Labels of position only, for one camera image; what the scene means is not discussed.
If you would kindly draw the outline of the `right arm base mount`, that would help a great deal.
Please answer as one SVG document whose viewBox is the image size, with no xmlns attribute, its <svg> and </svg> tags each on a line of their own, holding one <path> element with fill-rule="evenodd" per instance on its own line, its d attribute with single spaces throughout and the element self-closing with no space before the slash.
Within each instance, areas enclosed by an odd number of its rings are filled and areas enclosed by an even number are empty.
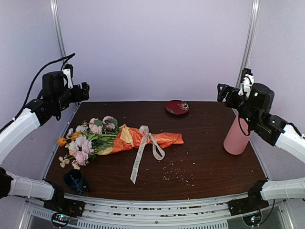
<svg viewBox="0 0 305 229">
<path fill-rule="evenodd" d="M 263 222 L 262 209 L 268 206 L 268 201 L 251 200 L 249 197 L 232 199 L 228 202 L 231 216 L 241 215 L 243 222 L 252 228 L 259 226 Z"/>
</svg>

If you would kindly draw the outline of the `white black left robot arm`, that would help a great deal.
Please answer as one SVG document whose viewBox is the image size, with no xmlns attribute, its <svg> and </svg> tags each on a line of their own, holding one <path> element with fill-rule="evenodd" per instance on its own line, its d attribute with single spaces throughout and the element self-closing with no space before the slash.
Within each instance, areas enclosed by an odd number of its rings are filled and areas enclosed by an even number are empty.
<svg viewBox="0 0 305 229">
<path fill-rule="evenodd" d="M 53 116 L 61 118 L 61 112 L 71 103 L 82 102 L 89 99 L 90 86 L 86 82 L 66 88 L 53 99 L 34 99 L 26 104 L 20 116 L 0 132 L 0 162 L 31 132 L 43 126 Z M 22 177 L 0 168 L 0 197 L 24 196 L 49 200 L 58 212 L 64 212 L 69 204 L 68 200 L 58 193 L 54 193 L 50 183 L 43 180 Z"/>
</svg>

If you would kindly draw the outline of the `orange flower bouquet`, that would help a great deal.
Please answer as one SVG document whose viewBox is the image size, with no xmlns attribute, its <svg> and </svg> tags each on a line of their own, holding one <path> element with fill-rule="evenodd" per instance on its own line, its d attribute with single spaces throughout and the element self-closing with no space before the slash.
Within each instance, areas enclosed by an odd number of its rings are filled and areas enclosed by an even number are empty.
<svg viewBox="0 0 305 229">
<path fill-rule="evenodd" d="M 106 156 L 133 148 L 141 155 L 145 146 L 152 145 L 152 153 L 157 160 L 165 157 L 164 149 L 172 145 L 184 144 L 182 134 L 152 134 L 148 126 L 140 128 L 119 126 L 117 119 L 105 116 L 102 120 L 92 118 L 75 129 L 70 128 L 65 137 L 57 141 L 60 147 L 68 149 L 68 154 L 59 157 L 60 167 L 71 164 L 80 170 L 97 156 Z"/>
</svg>

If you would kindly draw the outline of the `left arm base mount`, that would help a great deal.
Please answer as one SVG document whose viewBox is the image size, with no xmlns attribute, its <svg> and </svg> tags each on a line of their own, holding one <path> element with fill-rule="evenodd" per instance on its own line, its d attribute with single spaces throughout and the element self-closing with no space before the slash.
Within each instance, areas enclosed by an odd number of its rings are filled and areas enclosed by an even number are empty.
<svg viewBox="0 0 305 229">
<path fill-rule="evenodd" d="M 85 203 L 64 197 L 64 190 L 56 188 L 50 200 L 43 200 L 44 208 L 54 211 L 51 223 L 55 228 L 66 227 L 73 218 L 81 217 Z"/>
</svg>

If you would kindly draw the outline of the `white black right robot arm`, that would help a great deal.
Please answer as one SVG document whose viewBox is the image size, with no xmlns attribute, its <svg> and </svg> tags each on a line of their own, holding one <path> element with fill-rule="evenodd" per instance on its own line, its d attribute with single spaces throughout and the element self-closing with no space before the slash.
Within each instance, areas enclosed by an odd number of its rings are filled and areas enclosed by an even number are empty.
<svg viewBox="0 0 305 229">
<path fill-rule="evenodd" d="M 248 132 L 255 132 L 271 146 L 276 146 L 299 159 L 305 160 L 305 136 L 297 127 L 283 118 L 270 114 L 274 92 L 264 84 L 253 83 L 250 92 L 227 84 L 218 84 L 217 101 L 226 107 L 236 109 L 239 117 L 248 125 Z M 305 197 L 305 179 L 284 181 L 262 180 L 255 183 L 244 200 L 247 210 L 255 210 L 259 205 L 272 199 Z"/>
</svg>

